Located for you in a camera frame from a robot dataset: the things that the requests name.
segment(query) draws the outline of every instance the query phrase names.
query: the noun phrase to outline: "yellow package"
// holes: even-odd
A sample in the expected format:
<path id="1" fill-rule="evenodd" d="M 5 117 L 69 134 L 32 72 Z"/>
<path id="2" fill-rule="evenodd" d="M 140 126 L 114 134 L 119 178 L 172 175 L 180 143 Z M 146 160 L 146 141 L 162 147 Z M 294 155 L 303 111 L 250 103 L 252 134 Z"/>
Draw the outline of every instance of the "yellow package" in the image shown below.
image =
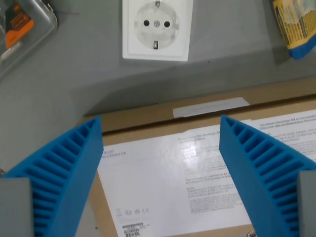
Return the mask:
<path id="1" fill-rule="evenodd" d="M 273 7 L 290 54 L 304 57 L 316 44 L 315 0 L 273 0 Z"/>

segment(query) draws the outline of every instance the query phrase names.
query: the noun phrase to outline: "clear plastic box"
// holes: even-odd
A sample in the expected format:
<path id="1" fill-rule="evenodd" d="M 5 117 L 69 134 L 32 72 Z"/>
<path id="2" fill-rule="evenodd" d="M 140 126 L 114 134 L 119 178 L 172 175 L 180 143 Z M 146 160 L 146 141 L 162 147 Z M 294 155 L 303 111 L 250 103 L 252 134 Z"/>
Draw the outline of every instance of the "clear plastic box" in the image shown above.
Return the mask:
<path id="1" fill-rule="evenodd" d="M 48 3 L 0 0 L 0 76 L 57 28 Z"/>

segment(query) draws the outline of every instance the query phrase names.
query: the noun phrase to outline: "white label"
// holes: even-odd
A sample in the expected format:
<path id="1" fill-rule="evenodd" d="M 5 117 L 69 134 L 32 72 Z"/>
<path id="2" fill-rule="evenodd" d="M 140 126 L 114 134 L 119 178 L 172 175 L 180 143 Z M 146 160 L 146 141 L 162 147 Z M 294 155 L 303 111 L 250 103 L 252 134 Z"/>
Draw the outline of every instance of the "white label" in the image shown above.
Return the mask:
<path id="1" fill-rule="evenodd" d="M 316 161 L 316 110 L 259 119 L 250 125 Z"/>
<path id="2" fill-rule="evenodd" d="M 194 115 L 202 115 L 211 112 L 228 110 L 243 106 L 248 106 L 249 103 L 245 101 L 242 97 L 227 99 L 227 100 L 218 100 L 209 103 L 203 103 L 198 105 L 191 105 L 173 109 L 173 116 L 175 118 L 181 117 L 190 117 Z"/>
<path id="3" fill-rule="evenodd" d="M 218 150 L 219 128 L 104 148 L 98 172 L 119 237 L 137 223 L 142 231 L 130 231 L 142 237 L 250 224 Z"/>

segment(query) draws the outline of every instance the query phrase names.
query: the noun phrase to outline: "gray desk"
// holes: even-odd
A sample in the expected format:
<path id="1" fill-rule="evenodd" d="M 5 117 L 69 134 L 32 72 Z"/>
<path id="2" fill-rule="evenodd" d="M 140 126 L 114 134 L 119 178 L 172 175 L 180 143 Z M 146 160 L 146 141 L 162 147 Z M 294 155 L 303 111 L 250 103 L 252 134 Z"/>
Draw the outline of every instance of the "gray desk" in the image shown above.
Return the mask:
<path id="1" fill-rule="evenodd" d="M 189 61 L 169 63 L 122 59 L 120 0 L 52 0 L 58 31 L 0 80 L 0 167 L 86 113 L 316 75 L 315 52 L 288 58 L 268 2 L 195 0 Z M 88 204 L 78 236 L 96 233 Z"/>

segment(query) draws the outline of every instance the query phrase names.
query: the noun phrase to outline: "socket faceplate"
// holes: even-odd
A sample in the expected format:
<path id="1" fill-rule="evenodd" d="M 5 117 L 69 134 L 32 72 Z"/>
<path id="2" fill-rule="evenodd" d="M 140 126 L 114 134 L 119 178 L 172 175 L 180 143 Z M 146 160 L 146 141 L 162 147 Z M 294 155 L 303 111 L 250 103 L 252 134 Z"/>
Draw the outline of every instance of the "socket faceplate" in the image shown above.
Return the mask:
<path id="1" fill-rule="evenodd" d="M 187 61 L 193 0 L 123 0 L 123 58 Z"/>

